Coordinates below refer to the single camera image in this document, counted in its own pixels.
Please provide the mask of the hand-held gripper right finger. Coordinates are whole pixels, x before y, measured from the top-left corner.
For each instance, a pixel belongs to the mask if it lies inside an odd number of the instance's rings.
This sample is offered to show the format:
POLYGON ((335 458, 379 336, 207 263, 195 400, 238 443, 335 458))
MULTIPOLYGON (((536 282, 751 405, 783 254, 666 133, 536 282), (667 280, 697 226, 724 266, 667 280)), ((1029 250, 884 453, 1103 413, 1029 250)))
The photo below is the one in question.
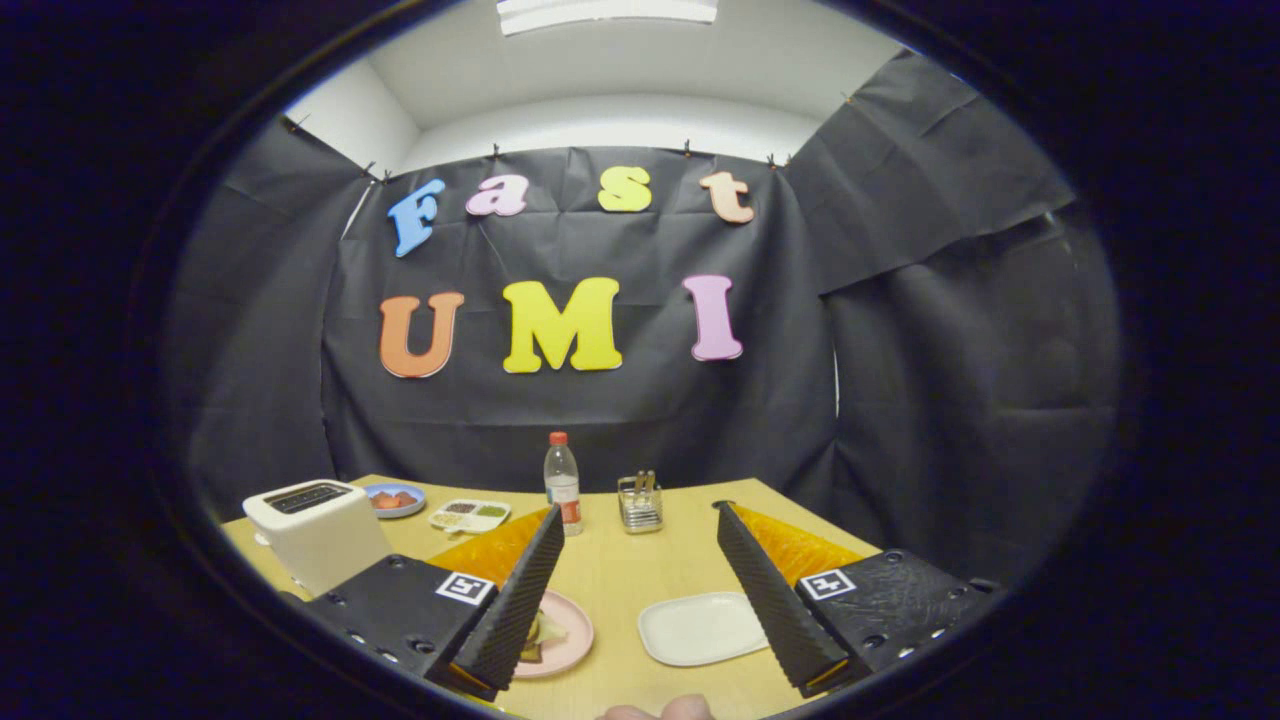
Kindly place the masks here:
POLYGON ((851 685, 954 634, 1001 597, 906 550, 858 553, 733 501, 716 538, 788 683, 805 698, 851 685))

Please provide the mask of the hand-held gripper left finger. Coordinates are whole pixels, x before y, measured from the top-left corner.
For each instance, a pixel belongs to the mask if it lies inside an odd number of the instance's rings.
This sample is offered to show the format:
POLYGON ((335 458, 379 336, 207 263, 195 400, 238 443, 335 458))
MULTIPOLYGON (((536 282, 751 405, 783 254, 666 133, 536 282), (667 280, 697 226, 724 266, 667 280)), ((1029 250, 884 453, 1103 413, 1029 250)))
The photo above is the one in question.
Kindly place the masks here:
POLYGON ((547 506, 428 561, 387 555, 300 610, 376 662, 493 701, 509 689, 563 547, 547 506))

